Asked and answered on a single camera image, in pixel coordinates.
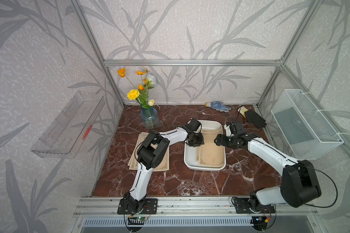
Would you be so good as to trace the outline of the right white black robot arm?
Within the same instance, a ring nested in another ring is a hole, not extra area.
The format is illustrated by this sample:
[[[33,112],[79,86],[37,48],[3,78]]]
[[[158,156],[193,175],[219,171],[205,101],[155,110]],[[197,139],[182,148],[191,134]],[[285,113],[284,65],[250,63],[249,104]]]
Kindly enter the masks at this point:
[[[242,122],[225,125],[226,134],[218,134],[214,142],[230,149],[244,148],[255,154],[282,177],[281,185],[256,190],[246,202],[251,211],[257,213],[271,204],[289,204],[300,207],[321,196],[320,184],[313,164],[308,160],[299,161],[274,148],[255,133],[247,133]]]

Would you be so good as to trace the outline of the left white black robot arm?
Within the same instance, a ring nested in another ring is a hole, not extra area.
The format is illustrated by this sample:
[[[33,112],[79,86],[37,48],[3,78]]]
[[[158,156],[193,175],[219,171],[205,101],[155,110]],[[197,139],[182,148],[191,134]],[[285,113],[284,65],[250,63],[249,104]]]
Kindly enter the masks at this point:
[[[184,142],[191,147],[203,145],[201,129],[202,125],[197,121],[195,124],[189,123],[168,132],[149,133],[136,152],[138,171],[133,186],[124,196],[131,207],[138,208],[144,204],[151,175],[162,162],[169,146],[178,142]]]

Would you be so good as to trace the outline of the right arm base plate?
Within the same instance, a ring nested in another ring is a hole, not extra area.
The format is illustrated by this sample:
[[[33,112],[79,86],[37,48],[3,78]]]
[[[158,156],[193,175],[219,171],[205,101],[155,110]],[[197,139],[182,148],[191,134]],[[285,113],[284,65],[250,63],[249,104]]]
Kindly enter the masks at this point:
[[[235,207],[237,214],[275,214],[276,209],[273,204],[262,205],[255,198],[232,197],[231,203]]]

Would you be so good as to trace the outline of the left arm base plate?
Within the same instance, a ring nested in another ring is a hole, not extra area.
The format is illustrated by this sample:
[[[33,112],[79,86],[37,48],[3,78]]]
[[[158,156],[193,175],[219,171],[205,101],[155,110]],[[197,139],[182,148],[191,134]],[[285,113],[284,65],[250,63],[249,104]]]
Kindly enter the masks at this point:
[[[158,206],[158,199],[146,198],[141,201],[127,200],[125,198],[120,200],[117,214],[119,215],[133,215],[133,214],[156,214]]]

